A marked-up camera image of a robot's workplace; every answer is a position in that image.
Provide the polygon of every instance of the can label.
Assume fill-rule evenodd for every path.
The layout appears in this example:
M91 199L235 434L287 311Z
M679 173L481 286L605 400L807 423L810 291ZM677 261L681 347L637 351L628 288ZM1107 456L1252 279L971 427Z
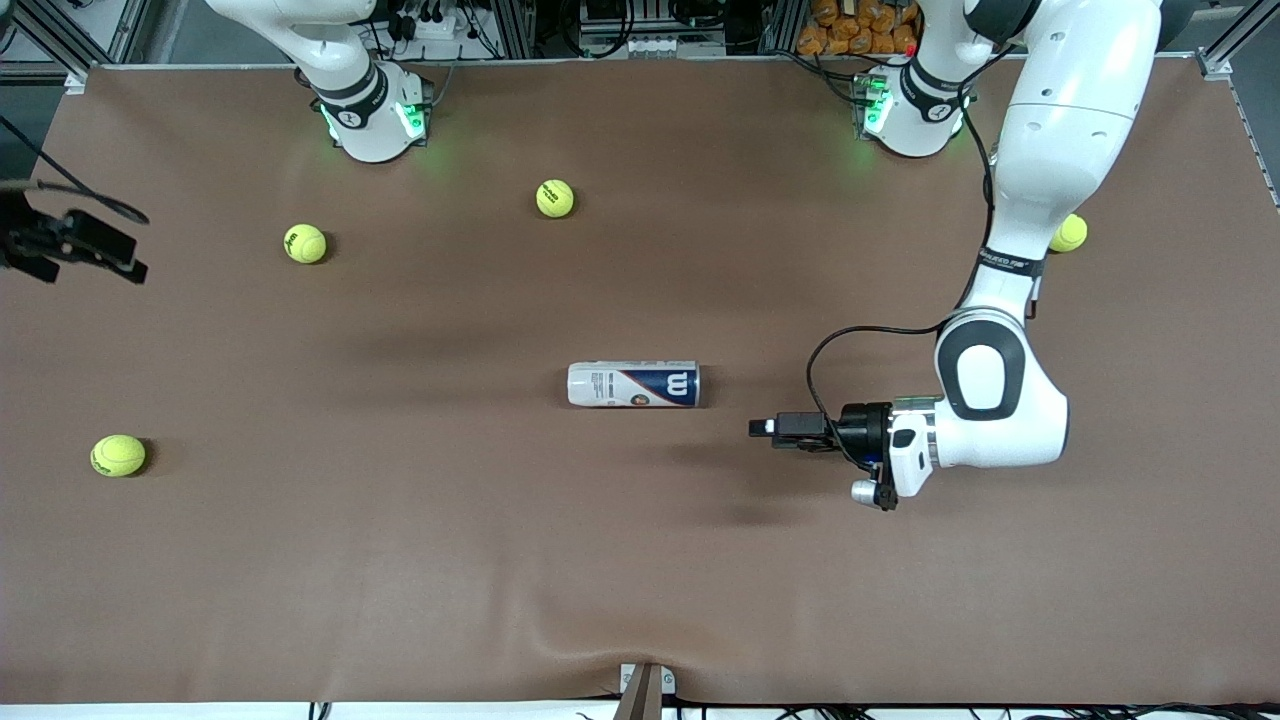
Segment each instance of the can label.
M568 401L582 407L698 407L692 360L598 360L568 366Z

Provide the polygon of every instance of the metal frame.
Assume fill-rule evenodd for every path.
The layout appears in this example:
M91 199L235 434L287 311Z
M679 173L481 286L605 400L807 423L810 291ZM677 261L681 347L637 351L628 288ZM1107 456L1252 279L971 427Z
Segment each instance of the metal frame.
M111 61L84 28L50 0L17 0L13 22L67 73L81 79L93 65Z
M1204 79L1225 79L1231 74L1231 56L1253 40L1280 14L1280 0L1254 0L1249 9L1240 13L1231 27L1208 47L1201 47L1196 54Z
M138 27L152 0L125 0L120 20L104 50L93 37L52 0L14 0L13 22L50 61L6 64L3 85L64 85L68 76L82 85L90 69L125 63L138 41Z
M151 0L125 0L124 13L120 15L120 22L115 26L111 45L106 49L106 54L111 58L113 63L129 61L129 56L137 47L138 26L148 9L151 9Z
M760 33L760 54L771 50L795 50L800 31L809 22L806 0L777 0L773 14Z
M498 23L503 59L526 60L534 56L534 17L532 3L493 0L493 18Z

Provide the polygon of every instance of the brown table surface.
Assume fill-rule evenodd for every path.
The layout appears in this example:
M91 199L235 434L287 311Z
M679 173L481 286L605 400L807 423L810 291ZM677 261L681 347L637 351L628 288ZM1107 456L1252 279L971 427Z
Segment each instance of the brown table surface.
M1193 61L1048 264L1065 457L895 514L746 421L809 407L827 332L951 306L966 137L893 158L783 61L468 67L430 147L366 167L307 97L96 72L61 104L49 151L151 214L151 277L0 278L0 701L572 697L636 659L698 701L1276 697L1280 220ZM297 222L329 261L284 256ZM571 409L585 359L700 360L709 406ZM818 375L838 406L937 392L931 363L858 338ZM143 477L93 473L109 433Z

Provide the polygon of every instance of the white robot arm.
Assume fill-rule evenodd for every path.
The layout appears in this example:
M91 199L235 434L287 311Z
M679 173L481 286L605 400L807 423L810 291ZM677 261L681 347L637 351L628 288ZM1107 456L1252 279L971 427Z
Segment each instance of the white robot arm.
M364 163L383 163L426 138L430 85L374 61L348 23L378 0L206 0L215 13L261 35L289 56L320 97L329 135Z
M957 127L961 82L992 42L1027 45L1000 135L995 213L973 282L941 324L942 396L847 405L836 421L781 414L751 423L774 447L842 450L870 466L854 497L890 510L934 468L1056 460L1068 401L1024 329L1053 232L1111 170L1133 127L1160 32L1160 0L920 0L920 51L887 76L888 102L864 128L891 150L928 155Z

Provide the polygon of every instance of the tennis ball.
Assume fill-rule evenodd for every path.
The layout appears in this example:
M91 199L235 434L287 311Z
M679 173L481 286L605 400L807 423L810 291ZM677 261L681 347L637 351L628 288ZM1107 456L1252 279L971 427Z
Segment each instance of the tennis ball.
M1084 222L1084 218L1073 213L1062 222L1062 227L1057 228L1057 232L1053 233L1053 240L1050 241L1048 249L1053 252L1070 252L1083 245L1087 237L1089 237L1088 223Z
M548 218L563 218L573 209L573 188L564 181L547 181L538 186L538 209Z
M142 442L132 436L106 436L88 454L90 465L108 478L132 475L142 468L146 459L147 451Z
M328 246L324 233L315 225L293 225L284 233L284 251L305 265L324 258Z

